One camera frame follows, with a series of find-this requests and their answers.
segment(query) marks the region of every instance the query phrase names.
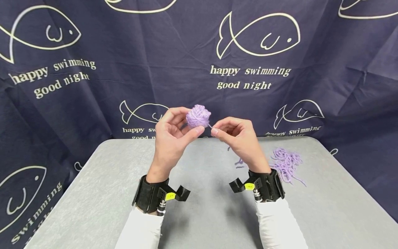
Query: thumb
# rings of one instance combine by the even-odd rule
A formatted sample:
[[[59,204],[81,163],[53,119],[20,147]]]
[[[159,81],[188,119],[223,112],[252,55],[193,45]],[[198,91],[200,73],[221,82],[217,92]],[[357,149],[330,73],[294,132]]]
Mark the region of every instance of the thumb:
[[[188,146],[191,142],[193,142],[195,139],[198,138],[203,132],[205,131],[205,128],[203,126],[198,126],[193,129],[191,129],[189,132],[187,132],[183,137],[180,138],[180,140],[183,142],[184,146]]]
[[[231,146],[232,141],[234,140],[234,137],[229,135],[228,133],[226,133],[223,130],[217,129],[217,128],[213,128],[211,129],[211,135],[213,135],[214,137],[220,139],[221,141],[227,143],[229,146]]]

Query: black wrist strap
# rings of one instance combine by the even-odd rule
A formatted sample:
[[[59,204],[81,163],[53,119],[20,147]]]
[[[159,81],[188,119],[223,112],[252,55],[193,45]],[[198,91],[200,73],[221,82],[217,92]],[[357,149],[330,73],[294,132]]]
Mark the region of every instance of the black wrist strap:
[[[262,199],[265,202],[276,202],[279,198],[285,198],[285,192],[278,172],[274,169],[271,173],[255,173],[249,170],[249,179],[242,183],[239,178],[230,182],[229,186],[234,193],[244,190],[252,190],[255,193],[256,201]]]
[[[260,178],[262,187],[259,188],[259,192],[263,201],[276,202],[279,198],[285,198],[285,192],[282,187],[282,182],[279,178],[278,172],[275,169],[271,169],[271,173],[255,173],[249,170],[249,176],[254,178]]]
[[[191,193],[189,190],[180,186],[174,191],[168,183],[169,179],[164,182],[148,183],[146,175],[142,176],[132,205],[136,204],[146,214],[155,212],[162,201],[165,203],[172,199],[180,202],[187,200]]]
[[[134,204],[137,204],[137,207],[145,214],[155,212],[160,203],[160,198],[158,198],[159,188],[168,187],[168,183],[169,179],[164,182],[148,183],[146,181],[146,175],[142,176],[132,205],[134,206]]]

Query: white sleeve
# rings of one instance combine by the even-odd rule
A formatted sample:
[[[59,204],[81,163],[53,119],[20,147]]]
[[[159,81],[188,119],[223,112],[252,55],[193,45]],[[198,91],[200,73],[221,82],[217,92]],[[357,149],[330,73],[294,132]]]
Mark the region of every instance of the white sleeve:
[[[286,199],[256,203],[264,249],[308,249]]]
[[[134,205],[115,249],[157,249],[163,217],[144,214]]]

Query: fingernail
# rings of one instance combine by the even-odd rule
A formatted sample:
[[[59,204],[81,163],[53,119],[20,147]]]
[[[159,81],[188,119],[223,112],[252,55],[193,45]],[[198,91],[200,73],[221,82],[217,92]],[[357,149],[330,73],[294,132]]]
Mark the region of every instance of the fingernail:
[[[198,126],[195,130],[198,134],[202,134],[205,131],[205,128],[203,126]]]
[[[213,137],[215,137],[217,135],[217,133],[219,132],[219,130],[217,130],[216,128],[211,129],[211,135]]]

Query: fish drawing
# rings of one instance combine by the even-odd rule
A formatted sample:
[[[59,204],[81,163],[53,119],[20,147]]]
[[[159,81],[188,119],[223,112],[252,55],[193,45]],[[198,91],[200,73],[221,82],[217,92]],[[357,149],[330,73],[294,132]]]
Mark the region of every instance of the fish drawing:
[[[286,50],[289,50],[300,43],[301,36],[300,36],[299,24],[291,15],[288,15],[286,13],[273,13],[273,14],[268,14],[268,15],[262,16],[260,18],[257,18],[256,20],[254,20],[251,23],[249,23],[248,25],[246,25],[237,34],[234,34],[234,32],[232,30],[231,18],[232,18],[232,12],[227,14],[220,24],[220,28],[219,28],[220,40],[219,40],[219,42],[217,44],[217,48],[216,48],[217,56],[219,57],[220,60],[222,59],[223,55],[225,54],[225,52],[227,51],[229,46],[232,44],[232,42],[235,43],[235,45],[239,49],[244,51],[245,53],[248,53],[248,54],[254,55],[254,56],[276,55],[276,54],[285,52]],[[291,33],[286,37],[283,35],[278,35],[276,39],[274,38],[275,40],[272,40],[273,39],[271,37],[272,33],[273,32],[277,33],[277,31],[271,32],[272,26],[268,26],[267,22],[270,24],[273,24],[274,22],[277,21],[275,18],[286,18],[286,20],[288,20],[289,23],[293,24],[293,27],[295,30],[294,33]],[[256,48],[256,49],[261,48],[261,52],[256,52],[256,53],[249,51],[248,49],[241,46],[237,40],[238,36],[240,34],[242,34],[247,28],[249,28],[253,24],[257,24],[259,26],[259,29],[261,29],[261,30],[266,30],[266,32],[265,32],[266,36],[261,41],[258,41],[258,47]],[[222,36],[221,30],[224,25],[227,26],[229,29],[229,33],[231,35],[231,41],[226,45],[225,48],[222,49],[220,44],[224,38]],[[267,44],[272,43],[271,40],[273,41],[273,44],[271,46],[268,47],[266,44],[264,44],[264,43],[267,43]]]
[[[43,27],[42,29],[40,29],[39,26],[35,27],[35,29],[38,29],[39,32],[37,35],[46,35],[47,39],[49,41],[52,42],[51,45],[35,45],[32,44],[32,42],[30,41],[26,41],[25,39],[20,39],[18,37],[15,36],[15,32],[17,30],[17,27],[20,26],[20,23],[24,21],[24,17],[26,16],[26,14],[35,11],[35,10],[39,10],[39,9],[45,9],[47,10],[49,15],[55,15],[55,14],[60,14],[64,19],[66,19],[68,21],[68,26],[66,29],[62,29],[61,27],[56,28],[56,30],[59,30],[59,37],[51,37],[50,36],[50,30],[52,29],[52,26],[50,24],[47,25],[47,27]],[[29,47],[33,47],[36,49],[43,49],[43,50],[56,50],[56,49],[61,49],[64,47],[68,47],[71,46],[73,44],[75,44],[81,37],[81,32],[79,31],[79,29],[76,27],[76,25],[61,11],[57,10],[54,7],[48,6],[48,5],[36,5],[36,6],[32,6],[29,7],[27,9],[25,9],[24,11],[22,11],[18,17],[15,19],[11,31],[8,31],[6,28],[4,28],[3,26],[0,25],[0,30],[2,30],[4,33],[7,34],[7,36],[10,37],[9,43],[8,43],[8,53],[9,56],[3,55],[0,53],[0,57],[9,62],[14,64],[14,51],[13,51],[13,43],[14,40],[18,41],[22,44],[25,44]]]
[[[126,12],[126,13],[133,13],[133,14],[152,14],[152,13],[162,12],[162,11],[167,10],[171,6],[173,6],[173,4],[177,0],[172,0],[171,3],[169,3],[168,5],[161,7],[161,8],[156,8],[153,10],[128,10],[128,9],[122,9],[122,8],[118,8],[118,7],[114,6],[114,4],[120,3],[121,1],[127,2],[128,0],[105,0],[106,4],[109,7],[111,7],[112,9],[121,11],[121,12]]]
[[[0,233],[9,228],[26,211],[36,197],[46,177],[47,169],[42,166],[28,166],[14,171],[0,182],[0,213],[7,214],[0,220]],[[7,191],[20,191],[21,196],[8,196]]]
[[[339,149],[334,148],[333,150],[330,151],[330,154],[331,154],[332,156],[334,156],[334,155],[336,155],[338,152],[339,152]]]
[[[75,162],[74,168],[76,171],[82,170],[83,166],[80,164],[80,162]]]
[[[126,101],[122,101],[119,105],[119,110],[122,113],[122,121],[125,124],[129,124],[131,117],[135,116],[141,120],[157,123],[166,113],[169,108],[167,106],[161,104],[142,104],[139,107],[135,108],[134,111],[131,111],[127,106]]]
[[[357,20],[381,19],[398,15],[398,2],[383,0],[342,0],[339,8],[339,17]]]
[[[307,104],[308,107],[312,108],[314,111],[309,112],[308,110],[304,110],[303,107],[305,104]],[[274,129],[278,127],[282,119],[287,122],[301,122],[310,118],[325,118],[319,105],[312,100],[299,101],[289,111],[286,111],[286,106],[287,105],[284,105],[277,112],[274,122]]]

